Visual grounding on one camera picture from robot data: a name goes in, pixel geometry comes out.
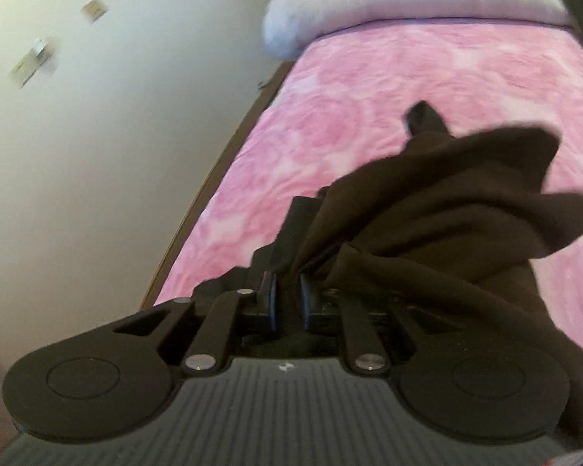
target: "dark brown cloth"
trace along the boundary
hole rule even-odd
[[[558,147],[539,127],[421,132],[333,183],[293,271],[328,288],[398,291],[545,351],[569,376],[562,426],[583,445],[583,350],[553,324],[529,263],[583,234],[583,194],[541,193]]]

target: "pink floral bedspread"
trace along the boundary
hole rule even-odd
[[[563,30],[517,23],[386,21],[315,41],[202,213],[157,303],[270,243],[296,195],[398,153],[402,116],[429,101],[456,135],[544,123],[563,144],[548,191],[583,190],[583,50]],[[534,261],[559,328],[583,346],[583,237]]]

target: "electrical outlet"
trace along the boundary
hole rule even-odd
[[[103,16],[108,10],[106,4],[101,0],[91,0],[84,7],[82,7],[82,12],[84,12],[91,22],[95,22],[101,16]]]
[[[17,82],[19,87],[23,87],[35,74],[38,68],[39,64],[37,63],[37,59],[29,52],[19,61],[19,63],[16,64],[13,70],[11,70],[11,77]]]

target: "white wall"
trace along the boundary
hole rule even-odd
[[[277,63],[268,0],[0,0],[0,384],[44,344],[137,311]],[[8,77],[37,37],[56,71]]]

